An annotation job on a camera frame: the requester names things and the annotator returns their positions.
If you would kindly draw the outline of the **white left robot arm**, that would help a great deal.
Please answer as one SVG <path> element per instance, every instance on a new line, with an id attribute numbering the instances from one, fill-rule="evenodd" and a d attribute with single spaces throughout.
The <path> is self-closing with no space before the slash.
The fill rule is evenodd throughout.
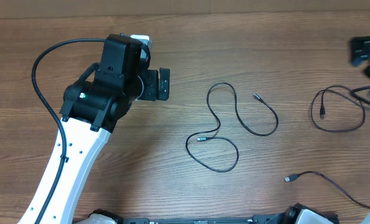
<path id="1" fill-rule="evenodd" d="M 99 62 L 91 64 L 64 91 L 63 105 L 55 113 L 39 90 L 36 70 L 51 46 L 35 60 L 31 79 L 41 102 L 58 126 L 54 148 L 36 193 L 20 223 L 71 223 L 93 163 L 113 132 L 137 100 L 166 101 L 170 70 L 149 69 L 151 39 L 147 35 L 111 34 Z"/>

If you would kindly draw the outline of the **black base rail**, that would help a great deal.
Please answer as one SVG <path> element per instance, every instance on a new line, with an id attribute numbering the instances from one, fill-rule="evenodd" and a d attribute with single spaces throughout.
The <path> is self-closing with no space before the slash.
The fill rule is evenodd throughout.
<path id="1" fill-rule="evenodd" d="M 173 218 L 173 219 L 149 219 L 149 218 L 123 218 L 106 210 L 94 210 L 88 218 L 76 222 L 76 224 L 339 224 L 336 214 L 321 214 L 300 203 L 288 207 L 282 213 L 253 215 L 251 217 L 227 217 L 227 218 Z"/>

